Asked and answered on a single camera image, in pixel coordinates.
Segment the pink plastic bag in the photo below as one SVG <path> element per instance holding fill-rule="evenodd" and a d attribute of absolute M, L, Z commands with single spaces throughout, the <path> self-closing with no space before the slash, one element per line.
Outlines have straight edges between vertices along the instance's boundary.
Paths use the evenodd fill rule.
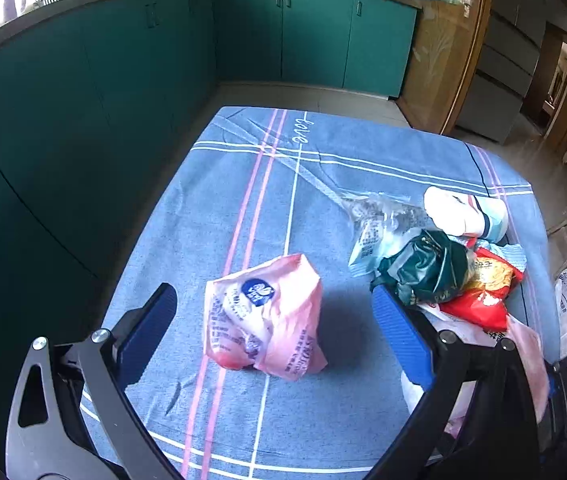
<path fill-rule="evenodd" d="M 203 349 L 226 370 L 253 367 L 295 382 L 327 359 L 318 344 L 323 284 L 303 254 L 206 283 Z"/>

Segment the teal kitchen cabinets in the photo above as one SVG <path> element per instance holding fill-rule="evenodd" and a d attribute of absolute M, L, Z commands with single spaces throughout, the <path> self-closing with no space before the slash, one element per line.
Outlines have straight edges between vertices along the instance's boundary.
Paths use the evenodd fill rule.
<path fill-rule="evenodd" d="M 0 452 L 39 334 L 105 316 L 215 82 L 198 0 L 105 0 L 0 48 Z"/>

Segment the red snack bag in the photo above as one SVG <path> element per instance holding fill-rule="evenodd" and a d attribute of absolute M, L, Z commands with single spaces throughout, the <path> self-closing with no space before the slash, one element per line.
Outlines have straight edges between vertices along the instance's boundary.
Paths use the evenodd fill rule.
<path fill-rule="evenodd" d="M 520 245 L 477 245 L 472 249 L 470 277 L 460 294 L 439 304 L 440 309 L 489 332 L 504 333 L 508 325 L 505 300 L 526 269 Z"/>

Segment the dark green foil bag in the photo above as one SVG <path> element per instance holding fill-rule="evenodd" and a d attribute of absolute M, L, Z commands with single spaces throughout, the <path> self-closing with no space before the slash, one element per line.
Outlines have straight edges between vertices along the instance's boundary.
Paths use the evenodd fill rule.
<path fill-rule="evenodd" d="M 421 230 L 395 255 L 381 259 L 370 290 L 384 286 L 404 306 L 458 297 L 472 274 L 473 252 L 443 231 Z"/>

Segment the blue plaid tablecloth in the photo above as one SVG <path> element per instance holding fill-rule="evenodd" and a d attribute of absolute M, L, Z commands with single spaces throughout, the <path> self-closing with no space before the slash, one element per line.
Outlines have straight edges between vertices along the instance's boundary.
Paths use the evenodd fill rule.
<path fill-rule="evenodd" d="M 163 283 L 177 311 L 127 396 L 189 479 L 359 479 L 408 417 L 401 368 L 349 272 L 352 227 L 338 192 L 420 203 L 429 186 L 501 198 L 525 251 L 509 311 L 559 356 L 546 229 L 530 183 L 483 148 L 445 136 L 301 110 L 225 107 L 158 201 L 105 315 L 113 326 Z M 222 370 L 203 351 L 207 282 L 303 254 L 323 283 L 328 364 L 296 382 Z"/>

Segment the white paper cup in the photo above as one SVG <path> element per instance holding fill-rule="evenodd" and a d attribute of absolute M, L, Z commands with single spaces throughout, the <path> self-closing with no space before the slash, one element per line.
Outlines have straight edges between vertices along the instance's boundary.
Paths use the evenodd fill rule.
<path fill-rule="evenodd" d="M 434 224 L 452 236 L 499 242 L 509 226 L 508 209 L 499 198 L 457 193 L 430 186 L 423 207 Z"/>

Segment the clear printed plastic bag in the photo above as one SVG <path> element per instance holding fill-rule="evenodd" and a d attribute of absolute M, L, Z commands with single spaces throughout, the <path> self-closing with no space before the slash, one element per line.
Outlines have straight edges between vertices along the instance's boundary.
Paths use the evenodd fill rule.
<path fill-rule="evenodd" d="M 383 258 L 400 252 L 422 229 L 435 228 L 425 210 L 406 197 L 348 192 L 341 195 L 341 204 L 353 226 L 349 271 L 354 276 L 375 272 Z"/>

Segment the grey refrigerator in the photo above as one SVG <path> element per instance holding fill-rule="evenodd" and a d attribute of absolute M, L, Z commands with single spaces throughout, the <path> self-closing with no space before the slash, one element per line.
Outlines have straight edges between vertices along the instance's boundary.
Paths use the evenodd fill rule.
<path fill-rule="evenodd" d="M 492 0 L 458 129 L 505 143 L 530 88 L 545 28 L 546 0 Z"/>

